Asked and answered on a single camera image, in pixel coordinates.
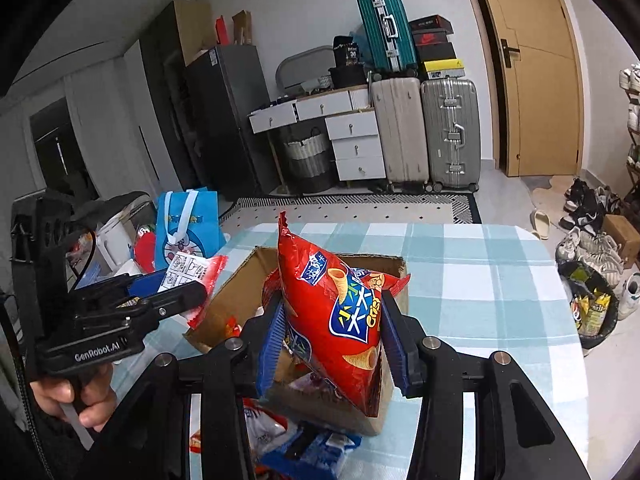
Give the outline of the person's left hand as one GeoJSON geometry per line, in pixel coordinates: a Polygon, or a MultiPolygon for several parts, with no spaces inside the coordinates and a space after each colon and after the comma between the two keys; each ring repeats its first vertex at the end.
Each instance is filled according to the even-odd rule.
{"type": "MultiPolygon", "coordinates": [[[[113,415],[117,396],[111,387],[114,367],[111,363],[99,367],[90,380],[78,391],[80,403],[85,407],[79,414],[79,421],[87,429],[101,432],[113,415]]],[[[76,389],[72,383],[61,377],[46,377],[31,382],[32,394],[39,407],[48,415],[68,421],[63,413],[63,404],[73,404],[76,389]]]]}

